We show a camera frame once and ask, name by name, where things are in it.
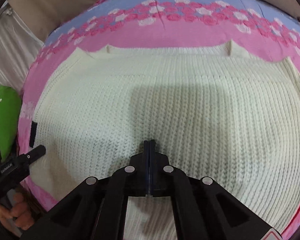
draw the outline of human hand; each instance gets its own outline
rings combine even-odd
[[[0,205],[0,222],[7,230],[16,234],[15,229],[8,219],[16,217],[17,219],[14,224],[22,230],[27,230],[31,227],[34,224],[34,219],[32,218],[29,206],[21,193],[16,193],[13,196],[13,200],[16,204],[11,210]]]

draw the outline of pink bedsheet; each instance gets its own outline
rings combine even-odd
[[[130,10],[109,9],[108,15],[70,28],[57,41],[42,48],[30,68],[18,124],[20,153],[29,150],[32,115],[47,80],[76,47],[86,51],[97,51],[107,44],[122,48],[202,47],[231,39],[267,61],[289,56],[300,71],[300,34],[296,30],[290,30],[278,18],[270,21],[249,8],[239,10],[220,0],[209,4],[145,0]],[[46,210],[57,203],[30,177],[24,185]],[[300,208],[282,233],[283,238],[289,239],[299,225]]]

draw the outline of black tag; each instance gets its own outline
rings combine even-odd
[[[32,121],[31,131],[30,131],[30,140],[29,140],[29,146],[31,148],[33,148],[33,146],[34,146],[35,135],[37,133],[37,125],[38,125],[38,123]]]

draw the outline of green pillow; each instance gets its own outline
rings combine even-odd
[[[21,98],[11,87],[0,86],[0,153],[4,161],[17,135]]]

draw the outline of warning sticker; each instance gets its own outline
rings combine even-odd
[[[282,240],[282,237],[276,230],[271,228],[261,240]]]

